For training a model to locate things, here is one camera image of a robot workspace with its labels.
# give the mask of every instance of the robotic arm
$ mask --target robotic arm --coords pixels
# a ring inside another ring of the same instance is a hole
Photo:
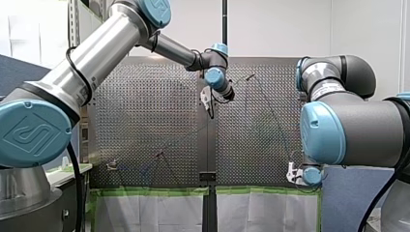
[[[0,166],[33,167],[66,149],[79,109],[137,44],[181,65],[205,71],[205,82],[228,101],[227,47],[216,43],[203,53],[187,49],[159,30],[171,18],[167,0],[118,0],[110,18],[40,81],[24,82],[0,104]]]
[[[410,95],[366,101],[374,94],[375,76],[370,65],[355,56],[300,60],[297,88],[307,94],[308,101],[300,120],[307,160],[395,169],[370,204],[359,231],[389,187],[382,208],[382,231],[409,231]]]

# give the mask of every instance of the wire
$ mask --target wire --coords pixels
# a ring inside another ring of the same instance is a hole
[[[281,136],[281,138],[282,138],[282,143],[283,143],[284,149],[285,149],[285,151],[286,151],[286,153],[287,153],[287,156],[289,157],[289,156],[290,156],[289,148],[288,148],[288,146],[287,146],[286,137],[285,137],[285,135],[284,135],[283,128],[281,127],[281,124],[280,124],[280,122],[279,122],[278,116],[277,116],[277,114],[275,113],[274,109],[272,108],[271,104],[269,103],[268,97],[266,96],[265,92],[263,92],[262,84],[260,83],[259,78],[256,78],[256,76],[253,76],[253,78],[256,80],[256,82],[257,82],[257,84],[258,84],[258,86],[259,86],[259,91],[260,91],[260,93],[262,94],[262,97],[264,98],[265,102],[268,104],[269,110],[271,111],[271,114],[272,114],[272,116],[274,117],[274,120],[277,122],[278,130],[279,130],[280,136]]]
[[[82,72],[80,70],[77,69],[77,67],[75,66],[75,64],[72,61],[72,50],[76,49],[76,46],[72,46],[69,49],[67,49],[66,51],[66,59],[69,62],[70,66],[72,67],[72,69],[74,70],[75,74],[78,75],[82,81],[85,84],[85,87],[87,88],[87,99],[85,100],[84,105],[86,105],[88,102],[90,102],[91,98],[93,97],[93,89],[91,88],[90,83],[88,82],[87,78],[85,78],[85,76],[82,74]]]
[[[191,51],[193,51],[193,52],[195,52],[196,54],[198,54],[198,57],[199,57],[199,66],[201,67],[201,70],[203,71],[203,70],[204,70],[204,61],[203,61],[203,58],[202,58],[202,53],[201,53],[200,51],[196,50],[196,49],[192,49]]]
[[[380,198],[382,198],[383,195],[387,192],[387,190],[392,186],[392,184],[397,179],[398,175],[403,171],[403,169],[408,165],[409,162],[410,162],[410,149],[407,150],[406,155],[401,160],[400,165],[395,170],[395,173],[390,177],[386,185],[379,190],[377,195],[371,201],[370,205],[368,205],[367,210],[365,214],[363,215],[362,220],[360,222],[358,232],[362,232],[365,229],[367,219],[370,216],[371,212],[373,211],[374,207],[379,202]]]
[[[74,177],[75,177],[75,187],[76,187],[76,201],[77,201],[77,212],[76,212],[76,221],[75,221],[75,232],[81,231],[82,217],[84,212],[84,204],[82,200],[82,183],[81,183],[81,173],[79,172],[78,161],[75,156],[75,151],[73,149],[72,142],[67,146],[67,151],[72,160]]]
[[[160,30],[154,32],[154,41],[153,41],[153,47],[151,48],[151,53],[154,53],[155,49],[157,48],[158,36],[160,35],[160,33],[161,33]]]
[[[214,99],[215,102],[221,103],[221,104],[225,104],[225,103],[229,103],[230,101],[220,101],[217,99],[217,97],[215,97],[214,95],[214,89],[211,88],[211,100]]]
[[[302,165],[306,165],[306,163],[301,162],[301,164],[299,164],[298,168],[296,169],[296,173],[298,173],[298,171],[301,169]],[[296,180],[299,179],[299,178],[302,178],[302,177],[296,177],[295,181],[293,182],[293,184],[295,184],[295,187],[299,192],[311,194],[311,193],[317,192],[321,187],[320,185],[318,185],[316,188],[314,188],[313,190],[310,190],[310,191],[302,190],[301,188],[298,187],[298,185],[296,185]]]

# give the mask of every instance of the silver robot arm segment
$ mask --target silver robot arm segment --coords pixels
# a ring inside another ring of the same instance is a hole
[[[7,137],[0,141],[0,166],[32,167],[59,156],[70,142],[80,107],[136,44],[153,45],[188,71],[206,70],[206,82],[233,100],[225,77],[226,45],[216,43],[195,53],[164,35],[157,37],[171,18],[168,1],[118,0],[109,13],[110,18],[43,79],[24,82],[2,100],[0,120],[8,126],[0,130],[0,136]]]

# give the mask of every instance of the pegboard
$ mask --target pegboard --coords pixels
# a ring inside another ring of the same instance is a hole
[[[236,96],[218,111],[218,185],[287,185],[288,162],[302,161],[296,63],[291,58],[230,60]]]
[[[127,58],[90,106],[92,188],[197,187],[203,167],[217,171],[218,185],[283,186],[288,162],[302,159],[296,62],[230,58],[235,101],[216,106],[211,121],[196,73]],[[109,171],[114,160],[117,170]]]
[[[196,81],[149,58],[127,58],[111,73],[91,107],[93,188],[198,185]]]

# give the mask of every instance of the metal post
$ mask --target metal post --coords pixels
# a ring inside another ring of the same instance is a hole
[[[222,0],[222,42],[228,45],[228,0]]]

